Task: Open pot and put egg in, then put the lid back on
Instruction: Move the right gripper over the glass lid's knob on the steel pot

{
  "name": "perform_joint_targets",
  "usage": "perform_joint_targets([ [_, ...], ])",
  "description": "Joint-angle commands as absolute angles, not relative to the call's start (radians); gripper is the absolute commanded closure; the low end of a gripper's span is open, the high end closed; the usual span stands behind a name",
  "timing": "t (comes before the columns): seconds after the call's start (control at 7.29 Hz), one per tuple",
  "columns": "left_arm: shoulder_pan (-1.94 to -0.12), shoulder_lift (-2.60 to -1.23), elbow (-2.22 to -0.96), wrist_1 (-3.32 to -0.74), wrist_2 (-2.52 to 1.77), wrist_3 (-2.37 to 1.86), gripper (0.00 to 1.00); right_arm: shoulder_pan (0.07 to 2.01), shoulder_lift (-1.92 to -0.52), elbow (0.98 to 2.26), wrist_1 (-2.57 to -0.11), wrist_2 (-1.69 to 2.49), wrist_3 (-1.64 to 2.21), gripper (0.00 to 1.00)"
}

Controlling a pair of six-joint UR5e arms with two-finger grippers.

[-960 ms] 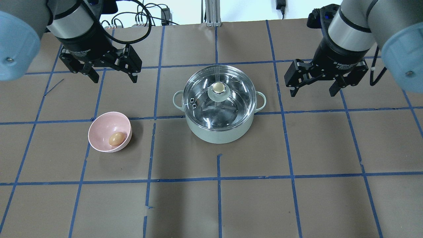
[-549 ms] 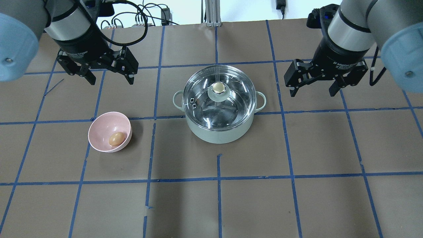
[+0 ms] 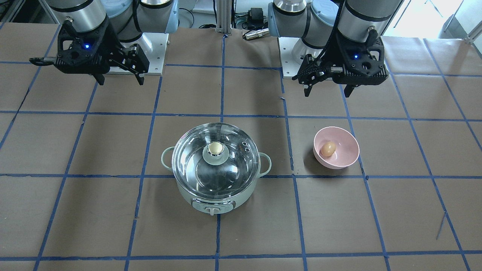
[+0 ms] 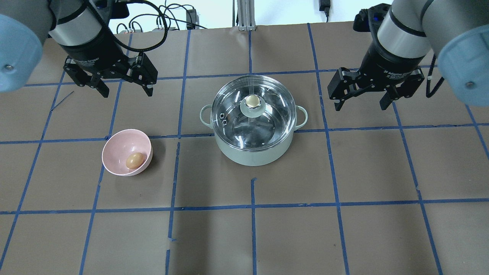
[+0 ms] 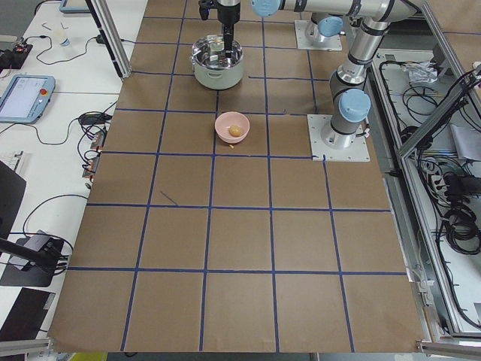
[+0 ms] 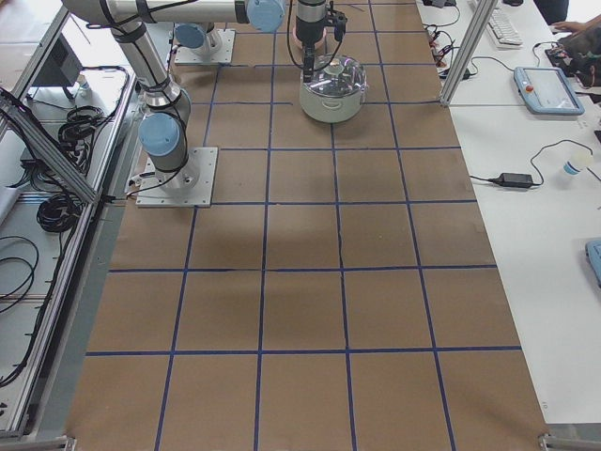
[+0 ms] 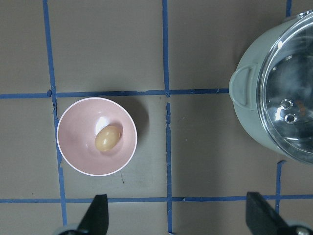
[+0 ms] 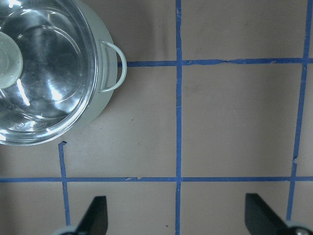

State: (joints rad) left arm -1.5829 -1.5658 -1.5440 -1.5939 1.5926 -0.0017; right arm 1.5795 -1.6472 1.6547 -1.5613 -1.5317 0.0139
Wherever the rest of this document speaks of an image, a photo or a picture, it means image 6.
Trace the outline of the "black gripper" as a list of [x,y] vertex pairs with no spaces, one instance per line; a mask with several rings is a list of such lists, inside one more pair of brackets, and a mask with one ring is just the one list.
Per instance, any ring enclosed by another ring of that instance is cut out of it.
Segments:
[[315,70],[315,45],[323,38],[326,27],[331,27],[334,40],[341,42],[347,32],[347,16],[334,8],[334,2],[324,0],[297,2],[295,32],[301,43],[302,77],[312,79]]

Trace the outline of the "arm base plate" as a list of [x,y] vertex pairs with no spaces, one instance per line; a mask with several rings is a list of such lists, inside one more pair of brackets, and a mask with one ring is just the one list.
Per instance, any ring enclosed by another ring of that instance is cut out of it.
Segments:
[[231,28],[213,29],[197,48],[180,46],[175,64],[180,66],[229,65],[232,62],[236,31]]
[[157,172],[154,163],[146,158],[146,172],[153,175],[142,179],[135,203],[141,208],[187,208],[211,206],[217,148],[191,148],[187,164],[172,179]]

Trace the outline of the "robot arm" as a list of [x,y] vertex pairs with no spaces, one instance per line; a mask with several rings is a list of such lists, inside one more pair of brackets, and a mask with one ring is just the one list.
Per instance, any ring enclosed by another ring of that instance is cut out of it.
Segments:
[[272,33],[294,25],[302,61],[297,67],[308,83],[331,60],[316,61],[316,45],[330,27],[337,42],[346,33],[347,17],[326,1],[66,1],[64,7],[90,29],[108,28],[127,57],[150,110],[139,128],[139,140],[155,167],[159,188],[192,187],[197,179],[187,141],[191,101],[164,66],[147,33],[150,23],[212,25],[248,23]]
[[203,58],[213,56],[223,46],[222,38],[213,25],[206,29],[199,23],[177,23],[174,36],[181,47]]

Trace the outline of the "person hand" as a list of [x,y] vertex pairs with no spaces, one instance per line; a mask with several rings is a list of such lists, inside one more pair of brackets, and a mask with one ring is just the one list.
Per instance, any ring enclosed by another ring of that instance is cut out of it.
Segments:
[[551,27],[558,33],[579,33],[587,28],[587,24],[580,22],[556,22]]

